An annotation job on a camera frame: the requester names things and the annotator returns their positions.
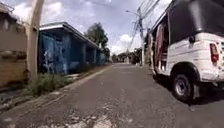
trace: white vehicle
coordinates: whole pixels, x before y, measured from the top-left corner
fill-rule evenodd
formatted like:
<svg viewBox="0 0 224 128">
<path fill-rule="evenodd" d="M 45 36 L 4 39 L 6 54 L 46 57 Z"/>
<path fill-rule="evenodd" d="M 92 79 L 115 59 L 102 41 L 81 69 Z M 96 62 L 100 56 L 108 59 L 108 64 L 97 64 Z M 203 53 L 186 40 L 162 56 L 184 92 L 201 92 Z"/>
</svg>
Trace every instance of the white vehicle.
<svg viewBox="0 0 224 128">
<path fill-rule="evenodd" d="M 175 1 L 149 33 L 154 77 L 170 77 L 177 99 L 189 102 L 195 87 L 224 81 L 223 0 Z"/>
</svg>

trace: house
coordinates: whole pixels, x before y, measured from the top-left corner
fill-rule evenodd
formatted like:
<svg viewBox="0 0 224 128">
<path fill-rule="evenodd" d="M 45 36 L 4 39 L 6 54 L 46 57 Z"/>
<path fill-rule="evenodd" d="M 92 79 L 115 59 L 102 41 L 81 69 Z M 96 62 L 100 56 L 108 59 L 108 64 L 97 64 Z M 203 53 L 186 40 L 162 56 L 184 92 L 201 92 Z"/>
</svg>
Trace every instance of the house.
<svg viewBox="0 0 224 128">
<path fill-rule="evenodd" d="M 40 27 L 38 71 L 69 74 L 105 62 L 103 51 L 66 22 Z"/>
<path fill-rule="evenodd" d="M 11 8 L 0 3 L 0 87 L 26 79 L 25 27 L 12 16 Z"/>
</svg>

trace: tire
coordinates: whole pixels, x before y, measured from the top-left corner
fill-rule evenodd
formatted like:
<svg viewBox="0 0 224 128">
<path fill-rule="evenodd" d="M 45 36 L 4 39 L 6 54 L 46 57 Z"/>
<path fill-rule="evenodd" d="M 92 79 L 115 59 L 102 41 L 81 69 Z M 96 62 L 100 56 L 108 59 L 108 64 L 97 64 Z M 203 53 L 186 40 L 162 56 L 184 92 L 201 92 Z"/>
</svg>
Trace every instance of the tire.
<svg viewBox="0 0 224 128">
<path fill-rule="evenodd" d="M 186 75 L 177 74 L 173 79 L 173 95 L 184 103 L 191 102 L 194 97 L 193 82 Z"/>
</svg>

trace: asphalt road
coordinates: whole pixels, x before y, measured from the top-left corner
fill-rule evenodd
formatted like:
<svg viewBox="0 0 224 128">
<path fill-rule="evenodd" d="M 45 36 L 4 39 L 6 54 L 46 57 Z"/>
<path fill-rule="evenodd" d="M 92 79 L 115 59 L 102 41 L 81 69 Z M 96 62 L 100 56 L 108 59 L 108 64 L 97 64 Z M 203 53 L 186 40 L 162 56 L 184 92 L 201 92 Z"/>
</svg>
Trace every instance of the asphalt road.
<svg viewBox="0 0 224 128">
<path fill-rule="evenodd" d="M 224 95 L 221 92 L 215 97 L 197 101 L 189 108 L 164 87 L 168 85 L 168 82 L 163 86 L 155 83 L 144 68 L 117 64 L 70 90 L 60 100 L 17 119 L 11 127 L 224 127 Z M 1 120 L 10 120 L 10 114 L 0 115 Z"/>
</svg>

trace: sky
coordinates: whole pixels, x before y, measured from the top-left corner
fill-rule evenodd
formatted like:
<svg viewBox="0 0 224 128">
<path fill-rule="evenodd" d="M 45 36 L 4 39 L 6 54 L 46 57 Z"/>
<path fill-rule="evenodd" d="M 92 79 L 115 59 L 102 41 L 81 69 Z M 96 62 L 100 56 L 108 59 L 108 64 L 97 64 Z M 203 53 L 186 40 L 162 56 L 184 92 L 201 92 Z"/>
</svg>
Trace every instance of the sky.
<svg viewBox="0 0 224 128">
<path fill-rule="evenodd" d="M 31 11 L 32 0 L 0 0 L 12 6 L 14 14 L 26 21 Z M 81 33 L 95 22 L 101 22 L 109 38 L 108 48 L 112 54 L 125 52 L 132 40 L 134 23 L 137 16 L 126 10 L 137 12 L 142 5 L 146 12 L 148 3 L 156 0 L 45 0 L 41 24 L 66 21 Z M 158 6 L 144 20 L 144 28 L 153 25 L 171 0 L 160 0 Z M 141 47 L 141 39 L 137 32 L 130 48 Z"/>
</svg>

